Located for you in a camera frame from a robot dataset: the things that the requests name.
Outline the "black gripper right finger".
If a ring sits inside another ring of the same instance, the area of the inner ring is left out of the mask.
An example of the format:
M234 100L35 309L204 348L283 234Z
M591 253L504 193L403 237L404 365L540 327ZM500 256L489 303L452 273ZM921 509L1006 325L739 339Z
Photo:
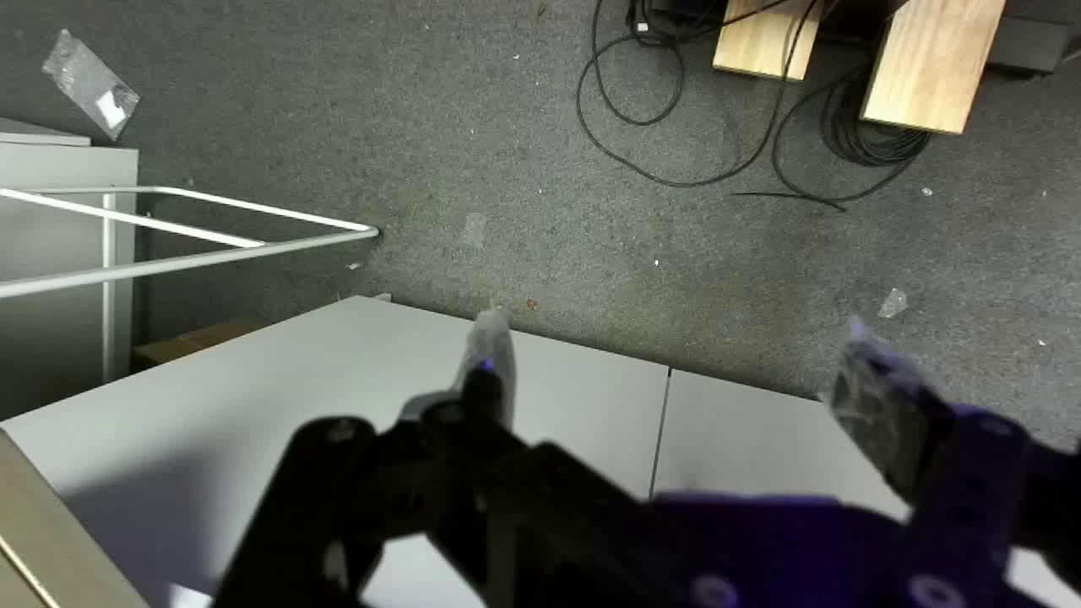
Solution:
M901 608L1052 608L1011 583L1032 552L1081 590L1081 460L982 407L951 404L920 365L853 321L828 408L910 508L888 566Z

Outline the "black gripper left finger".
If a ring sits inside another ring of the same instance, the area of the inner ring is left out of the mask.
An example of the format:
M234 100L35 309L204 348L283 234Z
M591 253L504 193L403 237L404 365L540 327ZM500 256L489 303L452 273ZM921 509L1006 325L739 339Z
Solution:
M509 434L516 360L482 312L448 389L380 434L305 424L243 530L213 608L362 608L393 542L422 539L488 608L589 608L584 467Z

